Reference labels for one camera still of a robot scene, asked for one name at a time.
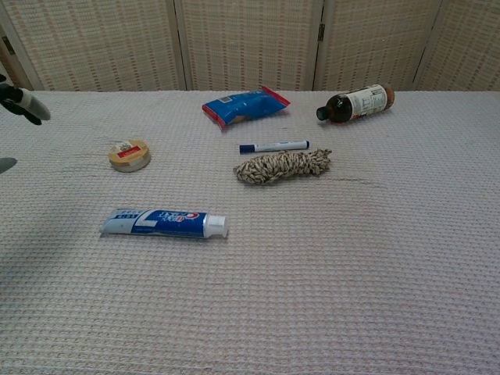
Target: blue toothpaste label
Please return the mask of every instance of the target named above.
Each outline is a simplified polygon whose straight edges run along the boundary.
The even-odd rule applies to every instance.
[[[205,217],[204,212],[118,209],[106,220],[102,232],[203,238]]]

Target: tan rope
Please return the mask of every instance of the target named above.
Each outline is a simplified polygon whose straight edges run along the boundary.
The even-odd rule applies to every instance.
[[[240,181],[249,184],[269,184],[278,178],[299,174],[320,175],[328,169],[330,153],[331,150],[317,150],[257,156],[234,168],[234,173]]]

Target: black bottle cap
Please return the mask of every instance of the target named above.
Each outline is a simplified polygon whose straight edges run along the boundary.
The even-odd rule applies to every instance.
[[[327,107],[319,107],[316,110],[316,116],[321,121],[327,120],[330,117],[330,110]]]

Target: crest toothpaste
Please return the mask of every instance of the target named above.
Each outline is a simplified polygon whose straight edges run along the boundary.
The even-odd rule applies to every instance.
[[[225,216],[166,209],[117,209],[104,222],[103,234],[142,234],[208,238],[227,236]]]

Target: toothpaste tube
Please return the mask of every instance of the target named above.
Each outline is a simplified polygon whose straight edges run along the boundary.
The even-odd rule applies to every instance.
[[[104,234],[143,234],[208,238],[227,236],[225,216],[206,212],[169,211],[166,209],[117,209],[104,222]]]
[[[262,90],[213,100],[205,103],[202,109],[223,130],[230,123],[272,115],[289,104],[290,102],[281,95],[267,87],[262,87]]]

